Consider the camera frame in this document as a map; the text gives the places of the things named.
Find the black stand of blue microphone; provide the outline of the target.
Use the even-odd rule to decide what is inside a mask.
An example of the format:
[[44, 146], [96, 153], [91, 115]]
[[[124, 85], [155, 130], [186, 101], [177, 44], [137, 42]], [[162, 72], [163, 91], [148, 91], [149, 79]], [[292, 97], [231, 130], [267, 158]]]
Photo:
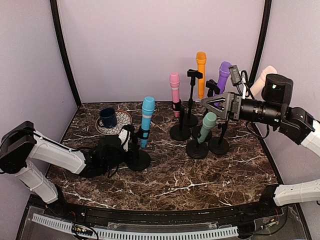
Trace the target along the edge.
[[138, 145], [138, 139], [147, 140], [147, 138], [144, 137], [144, 133], [147, 133], [148, 137], [149, 132], [149, 130], [143, 130], [142, 127], [140, 127], [139, 130], [134, 132], [130, 138], [131, 143], [129, 144], [129, 157], [126, 165], [133, 171], [143, 171], [150, 166], [150, 155], [146, 151], [141, 150]]

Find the blue microphone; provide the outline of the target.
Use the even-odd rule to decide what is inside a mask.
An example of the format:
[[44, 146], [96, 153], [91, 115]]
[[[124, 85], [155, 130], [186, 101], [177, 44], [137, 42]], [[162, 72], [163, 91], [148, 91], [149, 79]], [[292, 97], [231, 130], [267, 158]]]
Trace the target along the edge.
[[155, 98], [152, 96], [146, 96], [142, 104], [142, 120], [141, 120], [142, 138], [140, 139], [140, 147], [142, 149], [145, 148], [148, 143], [151, 120], [152, 120], [154, 110], [155, 110]]

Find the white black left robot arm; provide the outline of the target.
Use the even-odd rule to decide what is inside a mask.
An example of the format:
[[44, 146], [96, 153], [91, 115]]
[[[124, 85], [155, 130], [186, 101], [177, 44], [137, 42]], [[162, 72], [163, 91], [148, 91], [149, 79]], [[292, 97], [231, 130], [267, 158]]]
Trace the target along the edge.
[[94, 147], [71, 148], [49, 139], [25, 121], [6, 133], [0, 142], [0, 169], [4, 174], [15, 175], [32, 192], [36, 193], [60, 218], [71, 213], [61, 189], [50, 182], [34, 165], [34, 160], [55, 165], [82, 178], [94, 178], [125, 163], [133, 171], [145, 166], [139, 160], [139, 146], [134, 127], [127, 124], [118, 135], [101, 138]]

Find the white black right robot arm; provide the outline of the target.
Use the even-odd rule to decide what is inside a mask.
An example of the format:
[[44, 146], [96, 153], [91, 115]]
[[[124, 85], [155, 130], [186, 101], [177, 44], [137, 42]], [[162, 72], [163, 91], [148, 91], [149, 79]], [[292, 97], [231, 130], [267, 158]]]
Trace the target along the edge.
[[[203, 107], [223, 120], [244, 120], [272, 127], [316, 155], [320, 154], [320, 122], [301, 107], [290, 107], [294, 83], [276, 73], [266, 75], [263, 100], [242, 98], [234, 92], [204, 98]], [[275, 206], [320, 201], [318, 179], [297, 184], [268, 185], [255, 205], [255, 213], [266, 217]]]

